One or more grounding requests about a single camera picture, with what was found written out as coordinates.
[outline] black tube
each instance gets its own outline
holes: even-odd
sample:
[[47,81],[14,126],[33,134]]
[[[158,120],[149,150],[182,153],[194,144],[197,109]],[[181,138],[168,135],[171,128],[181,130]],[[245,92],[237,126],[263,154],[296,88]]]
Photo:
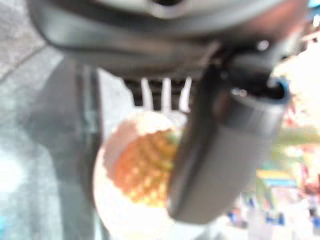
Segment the black tube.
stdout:
[[167,210],[178,221],[207,224],[234,202],[266,158],[290,99],[285,83],[252,95],[227,84],[226,74],[214,66],[205,73],[177,152]]

